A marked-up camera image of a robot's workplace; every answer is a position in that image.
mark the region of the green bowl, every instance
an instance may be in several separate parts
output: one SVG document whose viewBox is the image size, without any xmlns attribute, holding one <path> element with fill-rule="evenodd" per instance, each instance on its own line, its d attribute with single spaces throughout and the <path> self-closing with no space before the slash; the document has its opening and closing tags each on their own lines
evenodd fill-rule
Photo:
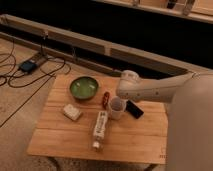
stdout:
<svg viewBox="0 0 213 171">
<path fill-rule="evenodd" d="M 95 96 L 98 87 L 98 82 L 94 78 L 84 76 L 72 81 L 70 92 L 76 99 L 86 100 Z"/>
</svg>

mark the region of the tabletop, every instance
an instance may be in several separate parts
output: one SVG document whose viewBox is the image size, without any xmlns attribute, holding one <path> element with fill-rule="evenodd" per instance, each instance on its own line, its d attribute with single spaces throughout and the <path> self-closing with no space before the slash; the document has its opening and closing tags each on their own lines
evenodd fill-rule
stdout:
<svg viewBox="0 0 213 171">
<path fill-rule="evenodd" d="M 125 112 L 120 120 L 109 120 L 103 149 L 96 151 L 92 147 L 92 134 L 98 112 L 103 110 L 102 97 L 106 91 L 110 92 L 110 97 L 115 96 L 119 78 L 91 76 L 99 83 L 97 94 L 90 100 L 78 101 L 70 94 L 69 86 L 79 76 L 57 76 L 30 141 L 28 154 L 165 164 L 168 122 L 163 103 L 141 101 L 136 103 L 144 111 L 139 119 Z M 76 122 L 62 114 L 66 104 L 83 112 Z"/>
</svg>

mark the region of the table leg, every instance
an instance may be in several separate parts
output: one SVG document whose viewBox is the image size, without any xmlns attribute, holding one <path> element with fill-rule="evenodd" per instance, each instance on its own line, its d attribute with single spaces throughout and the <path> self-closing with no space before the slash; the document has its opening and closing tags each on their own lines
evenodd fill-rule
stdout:
<svg viewBox="0 0 213 171">
<path fill-rule="evenodd" d="M 61 166 L 54 157 L 47 157 L 47 159 L 56 167 L 57 171 L 62 171 Z"/>
<path fill-rule="evenodd" d="M 144 171 L 152 171 L 157 166 L 158 166 L 157 164 L 150 164 L 146 169 L 144 169 Z"/>
</svg>

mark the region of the floor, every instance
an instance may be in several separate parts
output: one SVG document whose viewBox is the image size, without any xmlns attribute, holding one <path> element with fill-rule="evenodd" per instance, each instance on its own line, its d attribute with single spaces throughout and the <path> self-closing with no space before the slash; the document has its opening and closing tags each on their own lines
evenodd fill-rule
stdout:
<svg viewBox="0 0 213 171">
<path fill-rule="evenodd" d="M 0 54 L 10 53 L 12 42 L 0 39 Z M 36 51 L 15 44 L 13 54 L 17 63 L 30 58 Z M 9 71 L 8 67 L 1 67 L 2 64 L 11 63 L 12 58 L 0 63 L 0 75 Z M 59 63 L 45 63 L 42 68 L 46 72 L 58 67 Z M 85 75 L 103 75 L 102 73 L 71 64 L 72 74 Z M 66 73 L 68 67 L 64 67 L 59 73 Z M 37 70 L 32 75 L 24 79 L 18 79 L 13 82 L 14 85 L 23 85 L 38 78 L 43 73 Z M 33 134 L 39 114 L 45 103 L 49 90 L 54 82 L 51 78 L 43 87 L 41 85 L 48 77 L 35 82 L 34 84 L 24 88 L 10 88 L 8 85 L 0 87 L 0 171 L 54 171 L 56 168 L 45 158 L 38 156 L 29 156 L 26 153 L 29 141 Z M 35 92 L 38 92 L 27 101 L 27 99 Z M 121 162 L 104 162 L 89 161 L 77 159 L 57 158 L 64 171 L 142 171 L 147 164 L 121 163 Z M 158 166 L 154 171 L 163 171 L 164 166 Z"/>
</svg>

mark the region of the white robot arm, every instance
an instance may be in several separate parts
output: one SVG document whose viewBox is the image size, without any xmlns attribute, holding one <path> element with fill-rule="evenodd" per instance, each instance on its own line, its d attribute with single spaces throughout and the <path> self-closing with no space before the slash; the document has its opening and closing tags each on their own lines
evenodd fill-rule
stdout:
<svg viewBox="0 0 213 171">
<path fill-rule="evenodd" d="M 124 71 L 116 94 L 133 101 L 171 104 L 167 171 L 213 170 L 213 72 L 148 82 Z"/>
</svg>

